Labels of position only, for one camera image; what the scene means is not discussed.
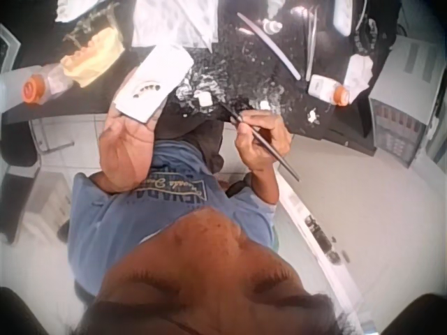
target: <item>man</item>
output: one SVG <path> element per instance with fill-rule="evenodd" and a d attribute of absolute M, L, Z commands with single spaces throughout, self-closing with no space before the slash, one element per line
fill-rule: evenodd
<path fill-rule="evenodd" d="M 75 178 L 68 256 L 77 284 L 96 297 L 79 334 L 338 332 L 329 299 L 309 295 L 270 249 L 274 159 L 249 125 L 285 155 L 291 135 L 282 118 L 242 113 L 235 145 L 251 185 L 229 198 L 213 177 L 223 164 L 222 123 L 166 135 L 179 125 L 156 128 L 161 109 L 139 124 L 112 104 L 99 140 L 102 171 Z M 166 137 L 175 140 L 159 140 Z"/>

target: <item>blue t-shirt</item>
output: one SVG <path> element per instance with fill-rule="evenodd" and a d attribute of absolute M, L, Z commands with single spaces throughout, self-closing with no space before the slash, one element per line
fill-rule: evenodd
<path fill-rule="evenodd" d="M 77 174 L 68 233 L 68 260 L 76 281 L 97 295 L 105 273 L 118 260 L 202 206 L 214 207 L 250 239 L 272 247 L 275 206 L 249 187 L 228 198 L 200 152 L 188 143 L 157 142 L 149 175 L 132 192 L 108 195 Z"/>

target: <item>container lid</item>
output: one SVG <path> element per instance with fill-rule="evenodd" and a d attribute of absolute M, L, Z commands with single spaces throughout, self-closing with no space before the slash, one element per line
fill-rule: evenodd
<path fill-rule="evenodd" d="M 349 104 L 349 91 L 342 85 L 338 86 L 334 92 L 334 102 L 338 106 L 347 106 Z"/>
<path fill-rule="evenodd" d="M 41 75 L 31 75 L 25 82 L 22 97 L 25 103 L 38 103 L 45 94 L 45 81 Z"/>

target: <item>hand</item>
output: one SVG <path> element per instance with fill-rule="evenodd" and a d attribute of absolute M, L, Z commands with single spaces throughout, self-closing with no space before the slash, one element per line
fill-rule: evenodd
<path fill-rule="evenodd" d="M 135 70 L 127 75 L 115 96 Z M 111 104 L 105 130 L 99 138 L 99 156 L 101 169 L 115 192 L 131 191 L 147 177 L 154 149 L 155 125 L 165 103 L 146 124 L 128 118 L 114 103 Z"/>
<path fill-rule="evenodd" d="M 259 133 L 285 156 L 291 148 L 292 136 L 280 115 L 265 110 L 247 110 L 241 114 L 244 122 L 237 126 L 236 148 L 242 162 L 253 172 L 272 167 L 276 159 L 253 137 L 250 126 L 259 127 Z"/>

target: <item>black workbench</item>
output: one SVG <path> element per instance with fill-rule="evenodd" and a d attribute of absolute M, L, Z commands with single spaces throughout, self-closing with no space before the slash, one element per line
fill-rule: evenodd
<path fill-rule="evenodd" d="M 126 51 L 119 60 L 84 89 L 75 85 L 63 96 L 42 106 L 21 104 L 14 107 L 4 113 L 5 124 L 41 117 L 107 112 L 110 101 L 125 75 L 150 51 L 150 48 L 130 47 L 134 1 L 121 1 L 121 3 L 115 12 L 124 36 Z M 283 63 L 257 36 L 248 36 L 237 31 L 238 27 L 245 25 L 236 13 L 241 12 L 253 21 L 267 17 L 267 0 L 220 0 L 219 43 L 213 44 L 213 53 L 199 49 L 188 49 L 188 51 L 195 61 L 193 71 L 218 70 L 219 84 L 224 88 L 226 99 L 231 105 L 243 109 L 248 107 L 250 101 L 278 98 L 281 113 L 290 132 L 321 139 L 329 126 L 334 107 L 305 93 L 307 41 L 303 22 L 290 15 L 292 3 L 296 6 L 296 1 L 287 1 L 280 10 L 276 20 L 282 22 L 284 28 L 271 37 L 300 72 L 303 77 L 300 81 L 293 78 Z M 302 6 L 318 3 L 321 7 L 318 13 L 317 43 L 312 73 L 343 82 L 349 57 L 355 53 L 354 46 L 350 38 L 341 36 L 332 26 L 333 1 L 300 1 Z M 359 11 L 357 3 L 361 5 L 362 0 L 354 1 L 354 13 Z M 73 30 L 76 21 L 54 22 L 56 8 L 57 0 L 37 0 L 11 1 L 3 10 L 2 14 L 6 15 L 2 18 L 2 23 L 22 43 L 15 68 L 56 63 L 64 55 L 74 53 L 74 45 L 62 40 Z M 319 124 L 311 124 L 307 120 L 307 113 L 314 108 Z M 190 115 L 195 112 L 190 107 L 182 107 L 175 94 L 170 95 L 165 113 Z M 225 120 L 228 115 L 216 108 L 212 113 L 202 114 L 201 117 Z"/>

